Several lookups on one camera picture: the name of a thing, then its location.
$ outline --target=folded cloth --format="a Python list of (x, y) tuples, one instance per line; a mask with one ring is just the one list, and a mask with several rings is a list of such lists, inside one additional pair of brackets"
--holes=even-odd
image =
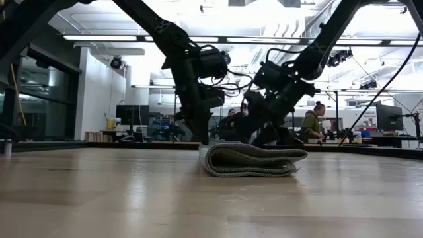
[(217, 177), (286, 177), (297, 171), (295, 162), (308, 156), (300, 149), (260, 149), (214, 139), (199, 150), (201, 164)]

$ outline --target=man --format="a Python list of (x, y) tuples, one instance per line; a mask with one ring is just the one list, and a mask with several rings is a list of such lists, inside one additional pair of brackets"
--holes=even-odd
[(249, 112), (247, 109), (247, 104), (243, 103), (241, 105), (241, 111), (233, 115), (230, 119), (230, 125), (235, 129), (235, 138), (232, 138), (235, 141), (240, 141), (241, 143), (249, 143), (251, 138), (251, 133), (246, 130), (251, 126), (248, 116)]
[(219, 122), (219, 130), (220, 130), (219, 138), (220, 139), (230, 141), (230, 140), (232, 140), (233, 136), (235, 135), (235, 130), (231, 126), (231, 124), (229, 123), (231, 121), (233, 115), (235, 115), (235, 113), (236, 113), (235, 109), (232, 108), (227, 113), (227, 117), (220, 120), (220, 122)]
[(220, 122), (219, 122), (219, 128), (220, 128), (220, 130), (232, 130), (233, 129), (231, 127), (231, 125), (229, 124), (229, 121), (231, 120), (231, 118), (233, 117), (233, 115), (235, 115), (235, 113), (236, 113), (235, 109), (232, 108), (227, 113), (227, 117), (225, 117), (224, 119), (220, 120)]

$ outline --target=woman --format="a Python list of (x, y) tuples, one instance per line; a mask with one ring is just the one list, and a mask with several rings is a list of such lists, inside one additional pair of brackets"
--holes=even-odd
[(301, 124), (301, 132), (306, 133), (307, 139), (320, 139), (324, 138), (321, 133), (319, 116), (324, 116), (326, 112), (326, 106), (320, 102), (316, 102), (314, 110), (310, 110), (305, 113), (305, 118)]

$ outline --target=security camera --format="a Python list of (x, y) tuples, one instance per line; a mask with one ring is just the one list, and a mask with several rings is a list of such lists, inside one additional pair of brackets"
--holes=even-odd
[(113, 56), (110, 66), (113, 69), (122, 69), (125, 67), (125, 62), (122, 60), (122, 56)]
[(227, 52), (223, 52), (223, 59), (225, 60), (226, 65), (231, 63), (231, 56)]

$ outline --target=ceiling light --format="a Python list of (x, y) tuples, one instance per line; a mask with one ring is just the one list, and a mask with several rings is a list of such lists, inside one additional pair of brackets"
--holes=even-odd
[(157, 103), (157, 105), (162, 105), (162, 106), (174, 106), (175, 103), (170, 103), (170, 102), (159, 102)]
[(201, 36), (190, 37), (190, 39), (193, 42), (217, 42), (219, 40), (218, 37), (201, 37)]
[(137, 41), (137, 36), (65, 35), (63, 37), (74, 41)]
[[(333, 92), (338, 93), (349, 92), (349, 93), (377, 93), (379, 89), (320, 89), (321, 92)], [(421, 90), (396, 90), (396, 89), (385, 89), (384, 93), (422, 93)]]
[[(416, 43), (416, 40), (392, 40), (390, 45), (405, 45), (405, 46), (413, 46)], [(419, 46), (423, 46), (423, 42), (419, 41)]]
[(336, 45), (378, 45), (381, 44), (381, 40), (345, 40), (339, 39)]
[(132, 85), (137, 89), (174, 89), (174, 86), (170, 85)]
[(275, 43), (275, 44), (298, 44), (300, 39), (281, 39), (281, 38), (250, 38), (250, 37), (246, 37), (246, 38), (228, 38), (227, 39), (228, 42), (232, 42), (232, 43), (253, 43), (253, 42), (258, 42), (258, 43)]

